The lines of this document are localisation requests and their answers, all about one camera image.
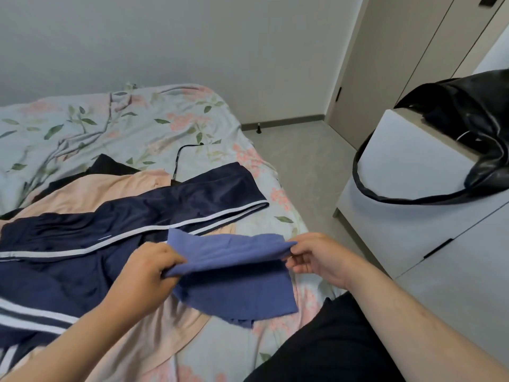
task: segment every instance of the bed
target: bed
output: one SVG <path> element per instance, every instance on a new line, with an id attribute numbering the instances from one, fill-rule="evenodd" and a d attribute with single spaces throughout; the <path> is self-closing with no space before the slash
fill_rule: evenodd
<path id="1" fill-rule="evenodd" d="M 184 181 L 239 162 L 270 206 L 236 223 L 238 234 L 307 231 L 277 172 L 242 133 L 227 103 L 200 85 L 166 85 L 108 94 L 51 97 L 0 108 L 0 213 L 28 205 L 52 181 L 83 172 L 104 153 L 139 170 L 163 168 Z M 299 312 L 258 321 L 253 329 L 212 317 L 180 352 L 141 375 L 143 381 L 239 381 L 298 328 L 332 289 L 314 275 L 294 276 Z"/>

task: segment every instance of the person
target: person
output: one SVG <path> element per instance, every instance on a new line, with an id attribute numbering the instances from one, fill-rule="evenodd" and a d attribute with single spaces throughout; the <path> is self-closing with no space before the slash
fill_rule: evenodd
<path id="1" fill-rule="evenodd" d="M 294 240 L 297 244 L 291 248 L 292 255 L 288 257 L 286 266 L 296 274 L 317 274 L 330 284 L 347 290 L 346 297 L 343 295 L 334 302 L 327 302 L 322 310 L 326 310 L 326 315 L 331 316 L 331 311 L 340 310 L 340 306 L 334 304 L 336 301 L 345 305 L 344 301 L 354 299 L 355 306 L 358 306 L 363 314 L 362 318 L 369 322 L 369 329 L 376 333 L 377 340 L 383 344 L 384 351 L 387 351 L 391 362 L 397 366 L 401 378 L 408 382 L 509 380 L 509 371 L 503 365 L 433 315 L 363 258 L 320 233 L 305 233 Z M 85 380 L 108 349 L 137 321 L 155 311 L 169 296 L 178 278 L 161 279 L 162 270 L 184 262 L 185 259 L 165 243 L 143 244 L 133 252 L 98 307 L 85 314 L 24 366 L 7 374 L 2 382 Z M 283 347 L 301 332 L 304 335 L 313 334 L 312 330 L 320 325 L 314 327 L 315 320 L 324 320 L 322 310 L 247 380 L 282 380 L 258 379 L 256 375 L 261 375 L 260 370 L 263 374 L 264 370 L 269 368 L 280 369 L 277 362 L 284 362 L 284 354 L 280 357 L 278 352 L 284 350 Z M 344 331 L 358 331 L 356 326 L 352 327 Z M 320 352 L 320 346 L 327 347 L 335 343 L 336 336 L 331 336 L 327 327 L 313 336 L 320 338 L 323 333 L 328 335 L 327 339 L 315 339 L 310 344 L 313 351 L 301 352 L 301 359 L 313 357 L 316 351 Z M 340 344 L 349 343 L 340 340 Z M 342 352 L 345 356 L 349 353 L 348 349 Z M 326 354 L 322 351 L 322 355 L 324 359 L 336 357 L 338 362 L 340 361 L 338 354 Z M 293 361 L 294 368 L 299 368 L 298 359 L 290 361 Z M 263 367 L 270 363 L 274 367 Z M 306 372 L 300 370 L 299 373 L 303 375 Z M 379 377 L 377 380 L 385 379 L 383 375 Z M 328 379 L 322 380 L 342 379 L 328 374 Z"/>

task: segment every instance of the person's leg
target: person's leg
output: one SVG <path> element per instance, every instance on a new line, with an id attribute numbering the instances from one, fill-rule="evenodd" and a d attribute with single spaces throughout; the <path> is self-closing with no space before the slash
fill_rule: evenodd
<path id="1" fill-rule="evenodd" d="M 403 381 L 401 373 L 347 292 L 327 298 L 318 315 L 293 334 L 244 382 Z"/>

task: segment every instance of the hand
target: hand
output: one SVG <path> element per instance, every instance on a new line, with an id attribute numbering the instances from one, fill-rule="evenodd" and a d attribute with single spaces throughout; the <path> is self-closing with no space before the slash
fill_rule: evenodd
<path id="1" fill-rule="evenodd" d="M 290 249 L 287 268 L 296 274 L 317 274 L 338 288 L 349 289 L 354 273 L 369 265 L 322 233 L 304 233 L 290 241 L 297 244 Z"/>
<path id="2" fill-rule="evenodd" d="M 164 242 L 146 242 L 135 250 L 101 303 L 129 324 L 154 312 L 180 277 L 161 278 L 162 270 L 186 263 Z"/>

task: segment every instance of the black bag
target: black bag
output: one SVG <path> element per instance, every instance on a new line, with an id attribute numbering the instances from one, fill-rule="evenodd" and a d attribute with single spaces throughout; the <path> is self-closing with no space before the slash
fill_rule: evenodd
<path id="1" fill-rule="evenodd" d="M 461 204 L 502 192 L 509 188 L 509 69 L 488 71 L 459 79 L 420 85 L 394 108 L 407 107 L 423 113 L 439 131 L 459 141 L 470 134 L 470 147 L 483 156 L 465 178 L 465 188 L 450 194 L 396 199 L 379 196 L 360 181 L 358 163 L 372 133 L 361 145 L 353 161 L 353 180 L 365 196 L 385 204 Z M 470 145 L 479 139 L 480 143 Z"/>

